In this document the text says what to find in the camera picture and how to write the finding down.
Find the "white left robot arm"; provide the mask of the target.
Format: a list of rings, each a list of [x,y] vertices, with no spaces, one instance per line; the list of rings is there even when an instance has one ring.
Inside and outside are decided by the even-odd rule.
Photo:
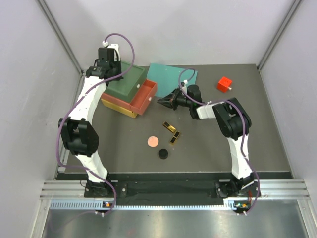
[[[111,77],[121,80],[121,72],[119,45],[106,44],[99,48],[98,58],[86,71],[76,107],[66,119],[58,122],[65,149],[81,162],[88,174],[85,197],[107,197],[112,192],[112,184],[106,181],[108,171],[97,152],[99,136],[92,120],[98,101],[107,88],[106,80]]]

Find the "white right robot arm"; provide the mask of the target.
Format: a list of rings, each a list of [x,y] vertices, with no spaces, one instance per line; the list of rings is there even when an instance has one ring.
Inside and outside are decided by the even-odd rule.
[[[248,136],[252,122],[236,98],[205,103],[199,87],[190,85],[174,89],[157,102],[173,110],[180,106],[187,107],[193,119],[215,119],[228,141],[232,161],[232,179],[229,183],[215,183],[217,195],[221,198],[233,194],[243,196],[250,190],[255,180],[259,179],[248,156]]]

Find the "red drawer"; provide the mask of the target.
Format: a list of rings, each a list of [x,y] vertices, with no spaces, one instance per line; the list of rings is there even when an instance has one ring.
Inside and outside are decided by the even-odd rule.
[[[130,103],[131,111],[143,115],[155,96],[157,89],[155,82],[146,79]]]

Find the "green top drawer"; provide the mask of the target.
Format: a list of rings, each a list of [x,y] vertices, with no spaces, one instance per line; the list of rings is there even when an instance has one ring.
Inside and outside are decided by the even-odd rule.
[[[143,67],[132,67],[129,71],[128,82],[131,84],[129,102],[131,102],[146,79],[146,70]]]

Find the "three-tier drawer organizer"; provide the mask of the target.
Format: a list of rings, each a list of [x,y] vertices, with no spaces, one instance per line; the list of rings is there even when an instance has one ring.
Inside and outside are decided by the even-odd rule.
[[[131,111],[129,93],[132,84],[128,82],[129,71],[123,76],[123,79],[119,81],[113,80],[109,82],[105,92],[102,94],[101,97],[101,102],[104,106],[113,109],[119,113],[122,113],[128,117],[129,112]]]

